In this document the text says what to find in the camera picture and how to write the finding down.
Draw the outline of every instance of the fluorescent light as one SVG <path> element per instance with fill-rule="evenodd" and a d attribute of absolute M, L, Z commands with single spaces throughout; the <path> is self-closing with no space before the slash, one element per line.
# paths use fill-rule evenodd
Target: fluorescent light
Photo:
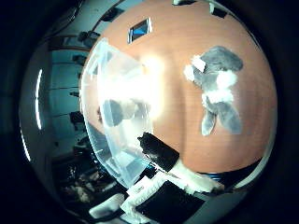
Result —
<path fill-rule="evenodd" d="M 23 145 L 23 147 L 24 147 L 24 151 L 25 151 L 26 158 L 27 158 L 28 161 L 31 161 L 31 158 L 30 158 L 30 156 L 29 156 L 29 152 L 28 152 L 28 149 L 27 149 L 25 140 L 24 140 L 24 136 L 22 135 L 22 132 L 21 132 L 21 141 L 22 141 L 22 145 Z"/>
<path fill-rule="evenodd" d="M 38 93 L 39 93 L 39 84 L 40 84 L 40 79 L 41 79 L 42 73 L 43 73 L 43 70 L 39 69 L 37 82 L 36 82 L 36 122 L 37 122 L 37 127 L 39 130 L 41 130 L 41 122 L 40 122 L 39 109 L 38 109 Z"/>
<path fill-rule="evenodd" d="M 38 72 L 37 83 L 36 83 L 36 98 L 38 98 L 39 84 L 40 84 L 40 79 L 41 79 L 41 74 L 42 73 L 43 73 L 43 70 L 40 69 L 39 72 Z"/>
<path fill-rule="evenodd" d="M 39 130 L 41 130 L 41 123 L 39 117 L 39 110 L 38 110 L 38 99 L 36 99 L 36 123 Z"/>

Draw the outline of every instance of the transparent plastic box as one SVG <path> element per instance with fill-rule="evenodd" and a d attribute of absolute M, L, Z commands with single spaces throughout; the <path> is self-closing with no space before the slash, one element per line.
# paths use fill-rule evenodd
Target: transparent plastic box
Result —
<path fill-rule="evenodd" d="M 106 38 L 93 48 L 81 80 L 81 106 L 97 159 L 126 188 L 150 161 L 137 137 L 152 133 L 143 66 L 110 46 Z M 101 121 L 94 115 L 100 108 Z"/>

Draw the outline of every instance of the plush toy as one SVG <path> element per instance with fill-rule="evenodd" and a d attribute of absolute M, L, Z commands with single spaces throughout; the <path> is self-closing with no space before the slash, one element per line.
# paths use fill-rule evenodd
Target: plush toy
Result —
<path fill-rule="evenodd" d="M 202 120 L 202 135 L 209 135 L 218 116 L 222 126 L 233 134 L 240 134 L 242 124 L 233 108 L 231 90 L 236 81 L 235 72 L 243 68 L 242 60 L 225 47 L 214 47 L 202 56 L 195 55 L 186 65 L 184 75 L 203 91 L 202 103 L 206 109 Z"/>

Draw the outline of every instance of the orange tabletop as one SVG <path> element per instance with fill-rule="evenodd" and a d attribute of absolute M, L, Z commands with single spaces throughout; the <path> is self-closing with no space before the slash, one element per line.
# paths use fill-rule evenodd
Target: orange tabletop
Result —
<path fill-rule="evenodd" d="M 208 3 L 174 7 L 171 0 L 146 0 L 123 12 L 100 36 L 111 46 L 147 63 L 159 62 L 160 114 L 153 120 L 153 134 L 180 153 L 184 164 L 196 172 L 228 172 L 253 164 L 263 155 L 277 112 L 275 83 L 263 52 L 246 29 L 232 16 L 209 13 Z M 152 32 L 128 44 L 128 31 L 146 18 Z M 232 87 L 234 107 L 240 115 L 242 134 L 231 134 L 217 121 L 213 133 L 201 134 L 204 116 L 200 88 L 183 75 L 193 55 L 215 46 L 236 53 L 244 63 Z M 88 105 L 87 120 L 103 132 L 97 115 L 96 78 L 83 79 Z"/>

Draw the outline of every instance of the desk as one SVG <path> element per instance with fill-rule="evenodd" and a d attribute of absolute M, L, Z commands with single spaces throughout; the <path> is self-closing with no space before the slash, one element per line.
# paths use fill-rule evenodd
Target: desk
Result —
<path fill-rule="evenodd" d="M 153 121 L 154 134 L 180 153 L 185 165 L 196 172 L 220 173 L 253 164 L 263 155 L 277 115 L 275 83 L 269 64 L 249 33 L 232 16 L 224 19 L 209 14 L 206 2 L 174 7 L 172 1 L 147 0 L 123 12 L 101 37 L 140 62 L 147 57 L 163 65 L 160 78 L 162 114 Z M 152 32 L 127 43 L 128 30 L 146 18 Z M 225 131 L 219 121 L 210 136 L 202 136 L 204 116 L 201 90 L 183 76 L 184 66 L 195 54 L 214 46 L 224 46 L 244 62 L 232 87 L 234 107 L 243 123 L 242 134 Z M 96 78 L 89 85 L 87 120 L 99 131 Z"/>

